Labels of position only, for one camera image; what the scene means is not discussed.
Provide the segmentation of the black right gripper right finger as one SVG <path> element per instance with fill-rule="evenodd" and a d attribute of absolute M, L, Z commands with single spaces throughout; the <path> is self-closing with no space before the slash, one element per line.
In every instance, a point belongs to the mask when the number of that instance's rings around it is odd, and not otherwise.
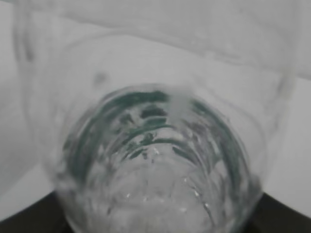
<path fill-rule="evenodd" d="M 264 194 L 246 225 L 246 231 L 248 233 L 311 233 L 311 218 Z"/>

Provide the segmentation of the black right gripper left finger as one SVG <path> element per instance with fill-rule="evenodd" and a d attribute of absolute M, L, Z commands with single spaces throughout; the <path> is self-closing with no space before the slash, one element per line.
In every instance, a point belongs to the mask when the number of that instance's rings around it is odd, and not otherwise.
<path fill-rule="evenodd" d="M 70 226 L 55 193 L 51 192 L 26 209 L 2 220 L 0 231 L 2 233 L 69 233 Z"/>

